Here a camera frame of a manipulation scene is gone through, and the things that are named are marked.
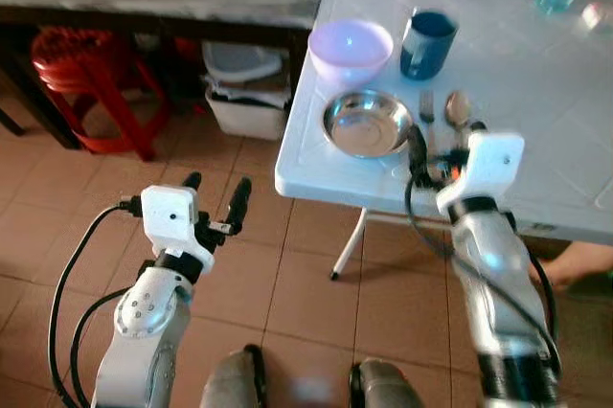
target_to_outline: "white table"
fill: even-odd
[[[360,17],[383,25],[396,50],[367,87],[403,100],[419,118],[419,91],[435,94],[439,147],[453,131],[443,105],[454,89],[472,102],[473,118],[490,130],[514,130],[526,139],[523,163],[502,206],[513,210],[521,233],[613,244],[613,35],[589,34],[579,13],[545,16],[534,0],[322,0],[316,26]],[[460,31],[443,70],[416,83],[398,69],[401,35],[414,7],[446,11]],[[403,214],[408,158],[356,159],[329,143],[321,128],[327,100],[337,89],[318,78],[310,57],[303,67],[275,169],[286,196],[362,207],[345,252],[361,235],[368,213]],[[415,211],[440,217],[434,194],[417,192]]]

